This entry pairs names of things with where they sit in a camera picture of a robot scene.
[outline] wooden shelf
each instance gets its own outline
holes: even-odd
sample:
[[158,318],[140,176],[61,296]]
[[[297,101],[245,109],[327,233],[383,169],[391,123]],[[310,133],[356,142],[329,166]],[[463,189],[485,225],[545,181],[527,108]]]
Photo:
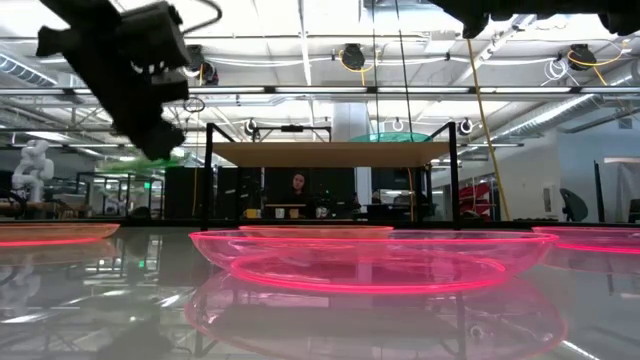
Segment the wooden shelf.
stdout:
[[239,167],[419,167],[449,152],[448,142],[214,143]]

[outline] ceiling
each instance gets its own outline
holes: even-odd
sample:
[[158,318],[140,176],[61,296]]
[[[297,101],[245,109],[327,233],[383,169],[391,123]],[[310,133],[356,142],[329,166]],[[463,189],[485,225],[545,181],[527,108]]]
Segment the ceiling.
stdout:
[[[121,11],[153,2],[111,1]],[[221,86],[473,85],[467,44],[460,38],[462,24],[433,5],[401,2],[404,4],[399,9],[401,43],[395,9],[380,7],[376,10],[376,37],[373,38],[371,10],[362,8],[359,0],[279,0],[277,5],[269,0],[218,0],[218,3],[223,10],[221,21],[188,35],[186,42],[203,46],[206,58],[218,71]],[[186,26],[206,21],[215,15],[198,1],[174,0],[172,4]],[[66,27],[63,21],[37,0],[3,1],[0,54],[55,80],[59,86],[81,84],[79,79],[69,76],[73,71],[62,57],[34,57],[36,34],[42,25],[59,29]],[[623,40],[626,40],[626,47],[624,54],[620,55]],[[376,49],[377,66],[363,73],[363,76],[347,71],[336,57],[347,43],[360,44],[369,65],[373,65]],[[619,57],[617,61],[600,67],[605,74],[633,59],[636,48],[640,46],[635,36],[618,38],[609,34],[597,15],[557,15],[544,21],[514,16],[509,21],[491,22],[471,42],[479,84],[536,87],[544,84],[548,87],[592,82],[597,79],[593,71],[564,72],[554,68],[552,70],[562,72],[562,76],[556,78],[549,71],[553,59],[558,54],[566,55],[569,46],[575,43],[588,44],[599,62]],[[0,87],[32,86],[0,71]],[[274,96],[266,94],[243,95],[240,96],[240,103],[232,95],[208,95],[202,98],[215,105],[208,105],[205,111],[197,115],[183,111],[180,105],[172,105],[166,109],[165,117],[172,118],[180,126],[193,129],[201,128],[207,122],[215,122],[241,141],[246,140],[243,127],[249,119],[268,126],[325,126],[332,122],[333,104],[344,101],[331,95],[282,97],[278,101],[273,101]],[[90,100],[88,105],[83,106],[52,96],[0,96],[0,101],[4,109],[0,110],[0,124],[7,128],[108,129],[111,124],[110,117],[98,108],[95,100],[93,105]],[[396,121],[404,124],[406,131],[408,109],[413,131],[427,134],[451,119],[480,119],[474,98],[450,99],[445,96],[434,101],[410,97],[407,101],[397,97],[393,100],[360,101],[367,102],[369,118],[379,120],[380,131],[394,131],[392,125]],[[493,128],[545,102],[543,99],[528,101],[526,98],[518,101],[487,100],[483,102],[483,107],[489,127]],[[109,132],[67,135],[69,139],[66,141],[76,144],[126,142],[126,138],[114,137]],[[199,153],[202,154],[204,133],[192,130],[187,137],[187,143],[198,144]],[[30,136],[19,134],[18,140],[13,140],[19,142],[23,138]],[[310,132],[273,132],[265,141],[314,140],[320,141]],[[134,154],[135,149],[104,148],[94,149],[94,152],[99,156],[117,157]],[[84,155],[98,156],[86,152]]]

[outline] black equipment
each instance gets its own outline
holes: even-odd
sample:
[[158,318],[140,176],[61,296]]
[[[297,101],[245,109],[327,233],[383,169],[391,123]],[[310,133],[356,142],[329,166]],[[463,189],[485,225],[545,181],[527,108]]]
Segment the black equipment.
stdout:
[[475,38],[489,22],[503,21],[513,14],[537,14],[538,20],[549,18],[554,14],[598,14],[602,25],[609,32],[619,36],[632,34],[640,26],[637,14],[640,1],[631,0],[430,0],[432,4],[442,7],[449,15],[464,24],[462,36],[465,39]]
[[567,221],[580,222],[587,217],[589,209],[580,196],[567,189],[560,189],[560,195],[564,200],[562,212],[567,215]]
[[[62,53],[118,133],[150,160],[169,159],[185,137],[162,119],[162,103],[189,98],[187,79],[178,69],[191,63],[176,9],[163,1],[119,13],[109,0],[40,1],[71,28],[43,26],[36,56]],[[219,19],[222,13],[214,7]]]

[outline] ceiling light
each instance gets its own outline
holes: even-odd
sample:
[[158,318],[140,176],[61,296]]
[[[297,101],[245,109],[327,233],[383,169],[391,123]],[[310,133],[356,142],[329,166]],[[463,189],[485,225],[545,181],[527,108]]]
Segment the ceiling light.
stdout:
[[402,131],[404,129],[404,124],[400,121],[399,118],[396,118],[396,121],[393,123],[393,130]]
[[[522,147],[522,146],[524,146],[523,143],[519,143],[519,144],[505,144],[505,143],[502,143],[502,144],[491,144],[491,145],[493,145],[493,147]],[[473,146],[473,148],[477,149],[477,148],[480,148],[480,147],[489,147],[489,144],[458,144],[458,146],[459,147]]]
[[68,136],[64,136],[55,132],[47,132],[47,131],[29,131],[26,133],[27,135],[35,136],[41,139],[51,140],[51,141],[69,141],[71,138]]
[[83,147],[83,148],[116,148],[118,144],[69,144],[69,147]]
[[320,86],[303,86],[303,87],[277,87],[277,93],[365,93],[366,87],[320,87]]
[[461,122],[458,123],[458,134],[460,136],[467,136],[471,134],[473,130],[473,123],[469,118],[464,118]]
[[85,154],[89,154],[89,155],[93,155],[93,156],[103,156],[99,152],[96,152],[96,151],[93,151],[93,150],[90,150],[90,149],[78,148],[78,150],[82,151]]
[[184,157],[184,154],[186,153],[185,150],[182,147],[177,147],[174,148],[171,153],[177,157]]
[[216,87],[198,87],[190,88],[190,94],[243,94],[243,93],[264,93],[263,87],[237,87],[237,86],[216,86]]
[[430,94],[438,94],[438,93],[468,93],[469,88],[465,86],[457,86],[457,87],[395,87],[395,86],[387,86],[378,88],[378,92],[380,93],[430,93]]
[[568,93],[571,88],[568,86],[555,86],[555,87],[483,87],[480,88],[481,93],[495,93],[495,94],[549,94],[549,93]]
[[629,87],[629,86],[620,86],[620,87],[612,87],[612,86],[596,86],[596,87],[583,87],[580,91],[582,93],[616,93],[616,94],[637,94],[640,92],[640,87]]

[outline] desk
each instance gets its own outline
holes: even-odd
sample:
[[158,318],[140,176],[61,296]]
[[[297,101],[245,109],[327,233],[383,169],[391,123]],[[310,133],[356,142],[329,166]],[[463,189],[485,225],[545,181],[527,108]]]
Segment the desk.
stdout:
[[[216,143],[214,146],[214,131],[218,132],[228,143]],[[287,142],[287,143],[247,143],[235,142],[223,129],[215,123],[207,123],[206,149],[204,173],[213,171],[213,154],[228,160],[238,166],[237,187],[240,187],[243,167],[287,167],[287,168],[322,168],[322,167],[406,167],[414,168],[416,193],[422,192],[422,174],[430,168],[431,160],[449,155],[451,166],[452,209],[454,228],[459,222],[458,201],[458,149],[456,123],[451,121],[431,134],[436,138],[439,134],[448,132],[449,141],[436,142]],[[203,207],[201,211],[201,229],[208,230],[209,207],[211,205],[211,191],[214,188],[211,179],[203,177]],[[428,199],[431,199],[430,186],[427,182]],[[240,192],[236,189],[236,216],[240,219],[238,204]],[[418,221],[422,221],[421,199],[416,199]]]

